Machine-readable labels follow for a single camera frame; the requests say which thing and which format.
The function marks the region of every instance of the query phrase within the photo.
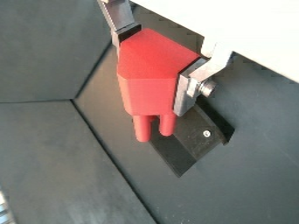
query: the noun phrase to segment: gray floor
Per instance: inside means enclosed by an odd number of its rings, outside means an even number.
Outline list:
[[[154,223],[69,101],[0,104],[0,123],[18,224]]]
[[[136,13],[144,26],[188,42],[192,33],[153,13]],[[176,178],[149,143],[134,138],[122,108],[110,48],[77,105],[157,220],[165,224],[299,222],[299,85],[241,56],[217,75],[209,99],[236,128]]]

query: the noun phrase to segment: red peg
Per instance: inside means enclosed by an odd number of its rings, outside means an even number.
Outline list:
[[[177,73],[198,54],[157,32],[142,29],[118,47],[117,80],[126,113],[140,142],[150,138],[150,121],[160,116],[160,133],[173,133]]]

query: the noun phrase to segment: metal clamp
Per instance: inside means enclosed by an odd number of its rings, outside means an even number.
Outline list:
[[[172,107],[177,116],[182,116],[189,110],[198,95],[208,97],[212,94],[216,83],[209,77],[230,62],[232,51],[221,44],[212,44],[209,39],[204,39],[201,52],[210,58],[208,60],[198,58],[178,73]]]
[[[97,0],[110,29],[112,44],[118,44],[141,30],[136,23],[128,0]]]

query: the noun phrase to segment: black surface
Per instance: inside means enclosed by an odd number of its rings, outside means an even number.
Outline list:
[[[109,40],[96,0],[0,1],[0,102],[74,98]]]

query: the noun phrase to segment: red cylindrical leg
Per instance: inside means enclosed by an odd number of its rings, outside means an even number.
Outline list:
[[[150,138],[150,116],[133,115],[134,136],[138,142],[148,142]]]
[[[176,115],[160,115],[160,133],[168,137],[173,133]]]

